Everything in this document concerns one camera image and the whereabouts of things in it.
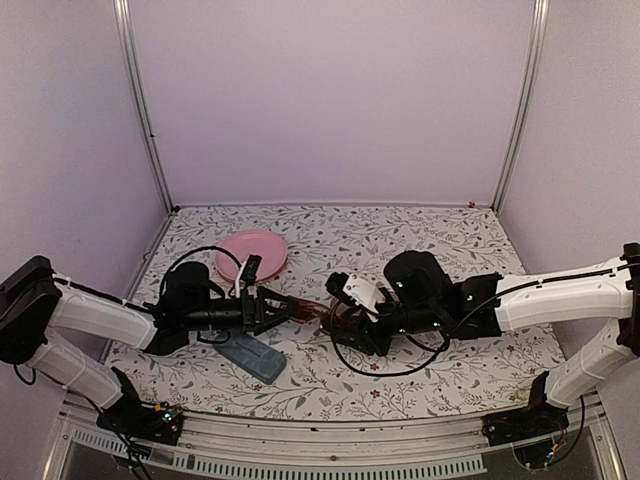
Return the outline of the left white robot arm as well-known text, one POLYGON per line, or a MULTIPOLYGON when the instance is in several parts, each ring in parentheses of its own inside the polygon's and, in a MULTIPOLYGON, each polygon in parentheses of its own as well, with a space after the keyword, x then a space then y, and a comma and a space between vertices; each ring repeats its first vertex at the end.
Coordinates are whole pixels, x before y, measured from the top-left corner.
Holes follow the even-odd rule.
POLYGON ((59 277, 48 258, 34 256, 1 284, 1 360, 26 365, 108 410, 128 434, 148 426, 148 412, 125 396, 123 380, 61 337, 66 328, 169 355, 197 331, 259 335, 294 318, 299 300, 246 284, 228 297, 206 265, 185 262, 164 276, 155 304, 136 305, 59 277))

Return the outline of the grey case green lining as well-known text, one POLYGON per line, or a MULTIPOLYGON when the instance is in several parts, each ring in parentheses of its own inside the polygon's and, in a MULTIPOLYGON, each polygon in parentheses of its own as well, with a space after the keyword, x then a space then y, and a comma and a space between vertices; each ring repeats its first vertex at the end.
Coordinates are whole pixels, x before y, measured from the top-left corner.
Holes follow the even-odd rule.
POLYGON ((282 352, 244 333, 232 334, 224 343, 215 343, 213 348, 226 360, 266 385, 271 385, 287 364, 282 352))

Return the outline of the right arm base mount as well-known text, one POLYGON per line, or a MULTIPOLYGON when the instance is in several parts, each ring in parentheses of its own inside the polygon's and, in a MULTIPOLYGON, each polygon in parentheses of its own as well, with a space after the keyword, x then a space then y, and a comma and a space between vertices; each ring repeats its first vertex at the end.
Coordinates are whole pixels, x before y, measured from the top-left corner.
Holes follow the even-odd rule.
POLYGON ((548 440, 545 443, 546 450, 525 446, 514 451, 516 461, 529 471, 546 470, 567 458, 580 441, 585 426, 586 405, 584 398, 580 396, 581 417, 578 431, 569 447, 562 445, 569 427, 568 408, 556 407, 549 403, 545 393, 549 375, 550 373, 545 371, 533 380, 526 406, 482 417, 482 434, 490 446, 528 440, 554 432, 560 434, 557 440, 548 440))

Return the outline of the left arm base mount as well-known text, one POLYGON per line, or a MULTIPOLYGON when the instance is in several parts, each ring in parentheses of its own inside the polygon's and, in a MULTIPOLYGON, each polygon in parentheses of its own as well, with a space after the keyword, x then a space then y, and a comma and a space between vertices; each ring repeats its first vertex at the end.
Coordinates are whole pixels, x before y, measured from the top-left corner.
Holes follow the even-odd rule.
POLYGON ((176 446, 184 423, 182 407, 169 402, 144 404, 127 376, 115 367, 112 371, 122 396, 113 406, 101 409, 96 425, 123 437, 176 446))

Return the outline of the brown sunglasses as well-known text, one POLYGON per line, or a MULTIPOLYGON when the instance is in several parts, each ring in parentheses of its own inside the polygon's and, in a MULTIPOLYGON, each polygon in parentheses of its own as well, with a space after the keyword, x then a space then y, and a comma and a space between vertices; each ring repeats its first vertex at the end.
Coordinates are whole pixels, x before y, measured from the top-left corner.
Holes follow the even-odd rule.
POLYGON ((299 305, 294 307, 299 308, 299 313, 291 320, 299 324, 308 324, 315 322, 317 324, 317 328, 322 333, 324 333, 321 330, 320 320, 323 315, 328 312, 329 307, 315 301, 304 300, 300 298, 296 299, 299 301, 299 305))

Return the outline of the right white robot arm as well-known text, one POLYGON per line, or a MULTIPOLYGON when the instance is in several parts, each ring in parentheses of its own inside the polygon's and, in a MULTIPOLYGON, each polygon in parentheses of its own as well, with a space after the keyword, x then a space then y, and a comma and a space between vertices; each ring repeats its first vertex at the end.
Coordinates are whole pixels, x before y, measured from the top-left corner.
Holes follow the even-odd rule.
POLYGON ((499 337, 538 324, 604 318, 602 330, 531 386, 517 427, 537 436, 566 409, 639 356, 639 245, 601 264, 538 276, 476 275, 453 281, 436 257, 409 250, 384 267, 386 285, 334 273, 324 332, 337 345, 384 356, 400 335, 439 333, 445 343, 499 337))

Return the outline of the black glasses case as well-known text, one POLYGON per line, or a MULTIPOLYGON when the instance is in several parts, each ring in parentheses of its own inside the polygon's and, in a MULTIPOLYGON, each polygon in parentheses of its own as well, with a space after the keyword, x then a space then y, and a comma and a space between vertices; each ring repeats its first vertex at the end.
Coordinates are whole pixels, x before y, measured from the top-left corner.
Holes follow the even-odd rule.
POLYGON ((335 339, 353 334, 358 329, 360 315, 359 307, 334 301, 320 320, 321 330, 335 339))

